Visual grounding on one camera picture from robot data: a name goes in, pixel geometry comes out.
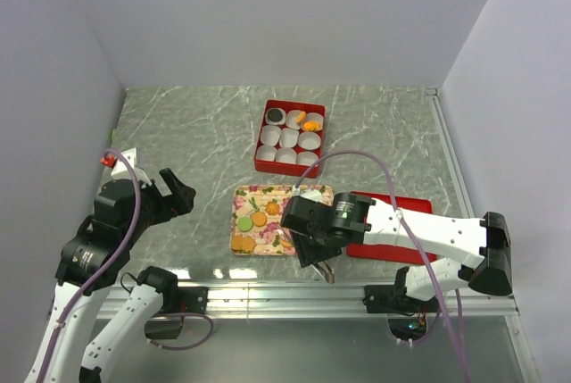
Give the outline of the metal tongs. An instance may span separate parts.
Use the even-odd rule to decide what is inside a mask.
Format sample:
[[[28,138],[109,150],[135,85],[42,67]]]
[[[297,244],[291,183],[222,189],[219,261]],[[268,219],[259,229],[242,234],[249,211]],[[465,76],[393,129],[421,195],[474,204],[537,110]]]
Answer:
[[[328,260],[315,262],[310,266],[327,284],[333,285],[335,283],[335,271]]]

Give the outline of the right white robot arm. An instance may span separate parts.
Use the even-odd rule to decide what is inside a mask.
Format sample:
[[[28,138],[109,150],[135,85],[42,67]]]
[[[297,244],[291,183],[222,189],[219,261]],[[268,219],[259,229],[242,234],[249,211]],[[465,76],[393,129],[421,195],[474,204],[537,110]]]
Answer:
[[[351,245],[417,251],[420,265],[400,268],[391,286],[364,288],[369,313],[442,312],[444,295],[463,287],[487,296],[513,292],[509,229],[497,212],[449,218],[339,193],[331,204],[292,197],[280,226],[292,235],[300,265],[324,271],[329,279],[333,276],[327,260]]]

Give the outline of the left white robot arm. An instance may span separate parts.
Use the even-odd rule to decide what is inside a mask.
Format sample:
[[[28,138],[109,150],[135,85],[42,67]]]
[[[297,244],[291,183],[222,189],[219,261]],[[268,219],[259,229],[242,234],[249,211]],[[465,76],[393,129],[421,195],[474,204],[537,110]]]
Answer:
[[[201,317],[201,305],[187,310],[177,276],[150,266],[134,279],[128,298],[96,338],[90,334],[130,251],[144,232],[190,213],[196,192],[165,168],[164,196],[141,171],[106,182],[94,210],[62,249],[54,301],[28,382],[105,382],[119,352],[155,316]]]

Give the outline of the orange fish-shaped cookie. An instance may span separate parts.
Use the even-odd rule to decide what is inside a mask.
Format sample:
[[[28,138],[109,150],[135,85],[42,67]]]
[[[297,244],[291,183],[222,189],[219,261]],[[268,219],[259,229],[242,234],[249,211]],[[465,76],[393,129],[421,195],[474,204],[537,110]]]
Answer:
[[[321,131],[321,124],[317,121],[306,121],[302,125],[304,131],[317,132]]]

